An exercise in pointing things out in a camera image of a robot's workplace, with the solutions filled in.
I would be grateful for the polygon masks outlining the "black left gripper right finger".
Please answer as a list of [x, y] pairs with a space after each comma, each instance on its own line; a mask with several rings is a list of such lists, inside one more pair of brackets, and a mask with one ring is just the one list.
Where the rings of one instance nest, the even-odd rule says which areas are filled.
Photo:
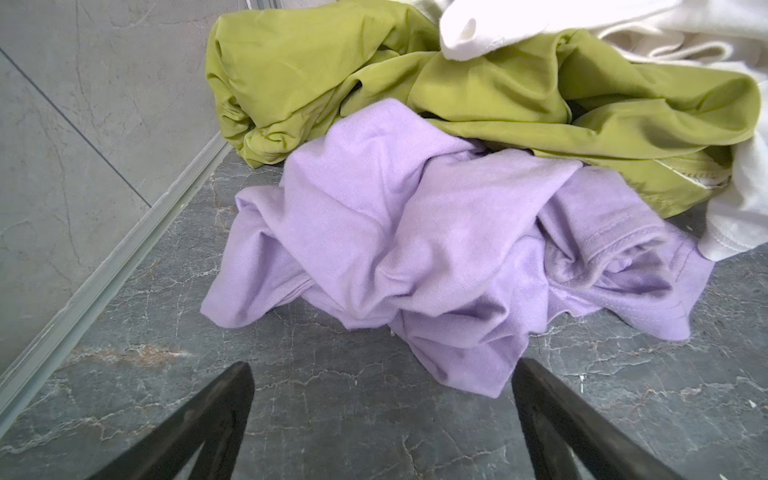
[[511, 377], [537, 479], [579, 479], [580, 461], [596, 479], [679, 479], [538, 361], [523, 358]]

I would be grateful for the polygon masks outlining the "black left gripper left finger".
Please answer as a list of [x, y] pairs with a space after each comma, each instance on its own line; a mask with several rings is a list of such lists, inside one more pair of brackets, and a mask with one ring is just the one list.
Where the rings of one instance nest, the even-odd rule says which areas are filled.
[[235, 362], [93, 479], [173, 479], [191, 458], [191, 479], [229, 479], [255, 393], [250, 365]]

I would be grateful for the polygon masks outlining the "lilac purple cloth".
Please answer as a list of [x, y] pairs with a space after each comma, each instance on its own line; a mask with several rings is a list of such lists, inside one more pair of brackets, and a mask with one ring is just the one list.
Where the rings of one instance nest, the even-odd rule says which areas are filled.
[[278, 185], [236, 205], [204, 316], [240, 328], [301, 298], [349, 330], [390, 328], [438, 382], [491, 398], [563, 313], [688, 339], [713, 269], [618, 173], [493, 153], [395, 100], [299, 147]]

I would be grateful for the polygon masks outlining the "olive green cloth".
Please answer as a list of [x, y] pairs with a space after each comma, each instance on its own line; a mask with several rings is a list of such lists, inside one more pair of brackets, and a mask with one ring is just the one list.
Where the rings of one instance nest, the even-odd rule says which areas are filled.
[[213, 25], [205, 76], [222, 136], [252, 167], [283, 161], [331, 125], [392, 98], [440, 130], [620, 173], [671, 217], [735, 173], [757, 126], [747, 75], [634, 64], [583, 30], [538, 35], [467, 62], [436, 26], [391, 1], [239, 11]]

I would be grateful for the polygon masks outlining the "white cloth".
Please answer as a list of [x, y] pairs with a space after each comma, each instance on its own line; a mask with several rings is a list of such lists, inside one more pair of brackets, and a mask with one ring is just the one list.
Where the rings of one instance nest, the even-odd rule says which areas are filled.
[[[764, 1], [415, 1], [439, 28], [441, 51], [468, 61], [537, 34], [586, 29], [639, 63], [750, 75], [767, 93]], [[720, 261], [767, 241], [767, 105], [737, 144], [731, 182], [710, 200], [698, 249]]]

